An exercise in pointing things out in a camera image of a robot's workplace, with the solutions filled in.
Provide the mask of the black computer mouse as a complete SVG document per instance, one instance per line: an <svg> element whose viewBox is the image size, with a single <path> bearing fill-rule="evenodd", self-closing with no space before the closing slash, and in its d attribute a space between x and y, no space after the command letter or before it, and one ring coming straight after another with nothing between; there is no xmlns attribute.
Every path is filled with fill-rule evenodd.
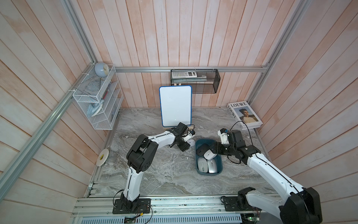
<svg viewBox="0 0 358 224"><path fill-rule="evenodd" d="M198 148L196 149L196 154L197 154L198 156L203 157L204 154L205 154L208 150L210 150L209 145L208 145L208 144L202 144L200 147L198 147Z"/></svg>

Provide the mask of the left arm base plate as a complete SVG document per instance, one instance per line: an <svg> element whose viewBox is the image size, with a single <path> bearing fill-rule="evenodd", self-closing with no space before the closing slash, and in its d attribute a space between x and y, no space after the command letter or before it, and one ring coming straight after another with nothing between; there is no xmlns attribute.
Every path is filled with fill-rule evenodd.
<svg viewBox="0 0 358 224"><path fill-rule="evenodd" d="M113 214L134 214L134 213L150 213L151 212L151 199L138 198L133 202L128 201L126 198L116 199L112 210Z"/></svg>

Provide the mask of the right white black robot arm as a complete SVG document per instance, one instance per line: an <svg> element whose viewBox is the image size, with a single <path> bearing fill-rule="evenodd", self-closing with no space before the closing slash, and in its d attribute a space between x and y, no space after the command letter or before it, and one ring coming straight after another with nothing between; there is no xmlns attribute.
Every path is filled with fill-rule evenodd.
<svg viewBox="0 0 358 224"><path fill-rule="evenodd" d="M280 196L267 196L253 187L238 191L238 196L224 198L226 210L263 210L284 224L320 224L323 221L319 193L312 187L305 188L273 165L254 145L246 145L238 130L218 131L220 142L210 145L216 155L234 156L255 170Z"/></svg>

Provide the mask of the silver computer mouse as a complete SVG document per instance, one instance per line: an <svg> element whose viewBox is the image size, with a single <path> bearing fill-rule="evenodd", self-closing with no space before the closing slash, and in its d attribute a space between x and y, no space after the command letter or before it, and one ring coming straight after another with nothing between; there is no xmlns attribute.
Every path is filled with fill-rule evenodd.
<svg viewBox="0 0 358 224"><path fill-rule="evenodd" d="M215 159L207 160L208 162L208 173L216 174L218 173L217 163Z"/></svg>

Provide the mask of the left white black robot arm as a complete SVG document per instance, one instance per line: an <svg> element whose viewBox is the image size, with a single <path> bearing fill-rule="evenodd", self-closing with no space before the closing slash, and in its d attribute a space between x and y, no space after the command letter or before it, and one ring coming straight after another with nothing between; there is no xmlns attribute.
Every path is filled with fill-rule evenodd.
<svg viewBox="0 0 358 224"><path fill-rule="evenodd" d="M195 125L179 123L155 136L141 134L127 153L129 174L121 200L134 203L139 198L143 174L151 166L157 150L177 146L182 152L190 148L189 140L195 136Z"/></svg>

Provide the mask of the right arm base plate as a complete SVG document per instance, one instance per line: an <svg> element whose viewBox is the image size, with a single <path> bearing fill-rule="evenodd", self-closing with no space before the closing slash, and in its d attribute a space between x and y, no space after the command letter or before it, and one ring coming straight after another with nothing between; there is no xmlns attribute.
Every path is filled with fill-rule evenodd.
<svg viewBox="0 0 358 224"><path fill-rule="evenodd" d="M261 211L261 209L249 205L242 195L235 197L222 196L221 202L225 207L225 211Z"/></svg>

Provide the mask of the white mouse with logo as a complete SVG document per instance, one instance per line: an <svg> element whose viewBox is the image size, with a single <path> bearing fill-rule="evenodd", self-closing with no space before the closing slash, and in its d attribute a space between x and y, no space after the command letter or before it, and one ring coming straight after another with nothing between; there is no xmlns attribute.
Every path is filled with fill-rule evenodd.
<svg viewBox="0 0 358 224"><path fill-rule="evenodd" d="M213 153L210 149L204 153L203 157L206 159L206 160L212 160L214 159L215 157L217 156L217 154Z"/></svg>

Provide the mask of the grey-white computer mouse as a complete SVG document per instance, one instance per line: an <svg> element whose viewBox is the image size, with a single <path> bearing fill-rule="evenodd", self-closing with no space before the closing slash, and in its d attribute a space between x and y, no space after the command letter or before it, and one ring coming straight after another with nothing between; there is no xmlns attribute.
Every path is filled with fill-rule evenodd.
<svg viewBox="0 0 358 224"><path fill-rule="evenodd" d="M208 172L208 161L204 157L199 157L197 159L197 167L200 173Z"/></svg>

